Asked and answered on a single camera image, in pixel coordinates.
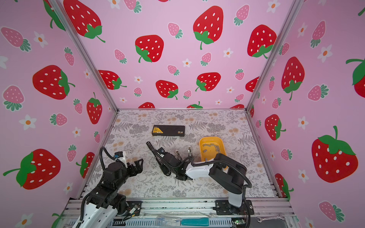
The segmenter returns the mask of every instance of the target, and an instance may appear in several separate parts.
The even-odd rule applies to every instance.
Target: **strawberry patterned wallpaper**
[[[1,227],[54,228],[113,112],[47,1],[6,1],[0,31]]]
[[[251,112],[301,227],[363,224],[364,11],[304,2]]]
[[[119,108],[243,108],[292,0],[64,0]]]

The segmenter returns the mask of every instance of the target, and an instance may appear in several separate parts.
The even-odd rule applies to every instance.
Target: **red strawberry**
[[[292,159],[292,157],[293,157],[293,154],[292,154],[292,152],[289,150],[289,149],[283,149],[282,151],[281,151],[281,157],[285,160],[285,161],[289,161],[289,160],[291,160]]]
[[[60,161],[49,151],[37,149],[25,156],[20,169],[13,169],[3,173],[3,176],[19,170],[16,181],[25,189],[35,189],[54,178],[61,169]]]
[[[265,56],[271,51],[276,41],[276,33],[266,25],[257,26],[251,33],[249,44],[247,46],[247,53],[252,57]]]
[[[62,126],[67,123],[67,117],[63,115],[62,113],[59,114],[53,114],[51,115],[51,118],[49,119],[51,124]]]
[[[69,47],[65,47],[65,59],[70,64],[70,66],[73,66],[75,58],[73,57],[72,51]]]
[[[289,44],[285,43],[280,47],[279,55],[285,55],[285,53],[289,50]]]
[[[164,98],[176,97],[176,99],[177,99],[176,95],[177,95],[179,89],[175,83],[164,81],[164,80],[158,80],[156,82],[156,88],[158,90],[158,93],[162,97],[164,97]]]
[[[240,102],[245,95],[241,93],[240,95],[236,96],[236,99],[234,99],[234,102]]]
[[[116,59],[119,60],[120,63],[122,63],[122,64],[127,63],[126,56],[123,54],[123,52],[119,51],[118,49],[114,50],[114,56]]]
[[[98,131],[94,132],[95,142],[100,143],[100,134]]]
[[[86,104],[86,111],[88,112],[90,121],[92,124],[97,124],[99,122],[103,107],[98,99],[96,99],[95,93],[94,97],[90,98]]]
[[[67,152],[67,159],[72,162],[76,157],[76,146],[72,144]]]
[[[21,90],[14,85],[10,85],[6,90],[3,92],[3,98],[5,101],[3,104],[5,105],[6,109],[14,112],[19,111],[23,106],[21,103],[24,102],[24,96]]]
[[[254,78],[254,79],[252,79],[251,81],[247,82],[247,84],[246,84],[246,90],[247,90],[247,91],[253,92],[253,90],[254,90],[254,89],[255,89],[255,87],[256,87],[256,84],[257,84],[258,78],[259,78],[259,77]]]
[[[261,127],[261,120],[257,120],[257,121],[256,121],[256,127],[257,127],[257,128],[260,128],[260,127]]]
[[[223,10],[219,6],[212,6],[200,15],[194,22],[193,31],[195,38],[200,43],[200,49],[203,42],[205,44],[214,43],[222,34],[223,30]]]
[[[336,221],[337,219],[340,223],[342,223],[345,220],[343,218],[345,215],[342,213],[342,210],[339,209],[336,205],[332,205],[327,201],[322,201],[318,204],[318,207],[321,212],[332,221]]]
[[[179,25],[175,23],[169,23],[167,28],[169,29],[170,35],[174,36],[176,39],[180,39],[183,36]]]
[[[252,105],[252,108],[251,108],[251,110],[250,110],[250,114],[251,114],[251,118],[253,118],[253,114],[255,113],[255,109],[254,109],[254,107],[253,107],[253,105]]]
[[[119,89],[120,87],[127,87],[122,85],[122,80],[116,73],[109,70],[98,71],[108,89],[115,90]]]
[[[18,47],[18,48],[20,48],[20,50],[26,51],[26,52],[29,52],[30,50],[32,50],[30,48],[31,45],[30,45],[29,41],[27,39],[23,39],[23,36],[20,34],[20,32],[14,30],[12,28],[2,26],[1,33],[6,38],[6,40],[14,47]]]
[[[151,102],[146,102],[141,104],[138,108],[155,108],[155,106]]]
[[[142,6],[139,4],[137,0],[124,0],[127,8],[129,10],[133,10],[134,13],[139,13],[142,11]]]
[[[275,179],[276,179],[277,184],[279,185],[279,189],[280,189],[280,192],[282,192],[283,197],[287,197],[288,200],[290,200],[289,192],[294,191],[294,188],[289,190],[288,183],[286,182],[286,180],[280,173],[275,174]]]
[[[351,175],[358,166],[355,153],[347,142],[324,135],[316,139],[312,144],[312,157],[318,176],[329,183],[339,181]]]
[[[211,91],[214,89],[220,81],[220,74],[217,72],[204,73],[198,76],[196,79],[196,88],[195,92],[200,89],[202,91]]]
[[[265,129],[272,140],[277,140],[280,137],[281,131],[286,131],[286,129],[281,129],[281,121],[276,114],[273,114],[266,118]]]
[[[299,89],[304,79],[304,67],[296,57],[291,57],[285,66],[281,87],[286,93],[291,93],[289,100],[292,100],[293,91]]]
[[[170,74],[173,74],[173,75],[179,75],[180,74],[180,72],[179,72],[179,70],[177,69],[177,67],[175,67],[175,66],[173,66],[173,65],[168,65],[167,66],[167,69],[168,69],[168,71],[169,71],[169,73]]]
[[[73,105],[75,105],[75,111],[78,114],[81,114],[82,113],[82,104],[80,103],[80,100],[79,99],[73,100]]]
[[[183,98],[185,100],[189,99],[191,97],[191,91],[190,90],[186,90],[185,93],[184,93],[184,96]]]
[[[270,82],[269,82],[269,90],[272,91],[273,88],[274,88],[274,85],[275,85],[275,77],[274,76],[271,76],[270,78]]]
[[[140,87],[135,88],[135,89],[133,90],[133,92],[134,92],[134,95],[135,95],[136,97],[140,97],[140,96],[142,95],[142,90],[141,90],[141,88],[140,88]]]
[[[245,108],[245,106],[243,104],[238,104],[230,108]]]
[[[357,94],[365,97],[365,59],[349,59],[346,64],[350,62],[361,62],[352,73],[352,85]]]
[[[208,63],[212,60],[212,54],[210,52],[205,53],[202,57],[201,57],[201,61],[200,64],[202,66],[207,66]]]
[[[234,23],[236,26],[240,26],[243,24],[243,21],[246,20],[246,18],[249,15],[250,6],[244,5],[236,12],[236,17],[234,18]]]
[[[281,105],[281,98],[280,97],[275,98],[273,101],[272,107],[274,109],[277,109],[280,105]]]
[[[33,85],[41,93],[56,100],[66,98],[70,92],[70,85],[66,74],[55,65],[46,66],[33,75]]]
[[[198,104],[192,104],[192,105],[187,106],[186,108],[203,108],[203,107],[200,106],[200,101],[199,101]]]
[[[140,55],[138,62],[141,58],[146,62],[157,62],[164,50],[164,41],[157,35],[141,36],[136,39],[135,46]]]
[[[81,161],[81,165],[79,165],[77,162],[76,162],[76,165],[78,166],[81,166],[80,167],[80,174],[82,176],[82,178],[85,179],[86,177],[86,174],[90,168],[90,165],[91,165],[91,162],[92,160],[94,159],[94,156],[95,154],[92,153],[92,152],[88,152],[83,158],[82,158],[82,161]]]
[[[78,34],[90,39],[101,35],[101,21],[89,7],[78,0],[64,0],[64,8]]]
[[[326,22],[321,21],[316,29],[313,31],[312,40],[311,40],[311,47],[315,48],[320,43],[320,39],[324,36],[326,32]]]
[[[316,85],[311,89],[311,91],[309,91],[308,99],[312,101],[319,101],[320,98],[323,99],[328,95],[329,90],[330,89],[327,87],[327,85]]]
[[[58,28],[62,29],[63,31],[66,31],[64,25],[59,20],[59,18],[57,16],[57,14],[55,13],[55,11],[52,9],[52,6],[49,3],[49,1],[48,0],[43,0],[43,4],[45,6],[47,14],[50,15],[51,18],[52,18],[51,23],[50,23],[50,27],[53,28],[52,23],[53,23],[53,20],[54,20],[54,22],[55,22],[55,24],[57,25]]]
[[[242,69],[238,69],[236,70],[236,76],[235,78],[239,81],[241,81],[243,79],[243,77],[245,76],[245,73],[243,72]]]

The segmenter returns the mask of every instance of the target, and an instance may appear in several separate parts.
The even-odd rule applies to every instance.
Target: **yellow tray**
[[[221,138],[204,137],[204,138],[200,139],[200,141],[199,141],[200,157],[201,157],[202,162],[215,158],[215,156],[218,152],[216,151],[216,148],[214,145],[219,146],[220,153],[226,155],[226,150],[224,149],[224,144],[223,144],[223,141]]]

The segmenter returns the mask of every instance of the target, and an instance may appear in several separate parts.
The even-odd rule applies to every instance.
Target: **silver wrench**
[[[279,215],[270,216],[270,217],[263,217],[263,218],[261,218],[261,217],[257,217],[257,221],[258,221],[259,223],[262,223],[262,221],[264,221],[264,220],[271,220],[271,219],[281,219],[281,220],[285,220],[285,218],[284,218],[284,214],[279,214]]]

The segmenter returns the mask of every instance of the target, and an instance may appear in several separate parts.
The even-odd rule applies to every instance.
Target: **floral patterned surface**
[[[160,125],[185,125],[185,137],[152,136],[152,127]],[[253,187],[247,189],[247,197],[274,197],[266,171],[257,151],[245,112],[242,110],[121,110],[108,138],[106,148],[110,154],[123,151],[127,162],[144,159],[143,172],[131,177],[119,189],[127,197],[140,198],[194,198],[227,197],[228,191],[212,178],[180,181],[172,174],[164,176],[146,142],[156,148],[163,147],[184,159],[187,148],[192,147],[195,162],[200,161],[199,140],[218,136],[224,142],[227,156],[247,167],[247,177]],[[112,162],[106,155],[105,166]],[[92,174],[86,193],[99,182],[102,175],[100,162]]]

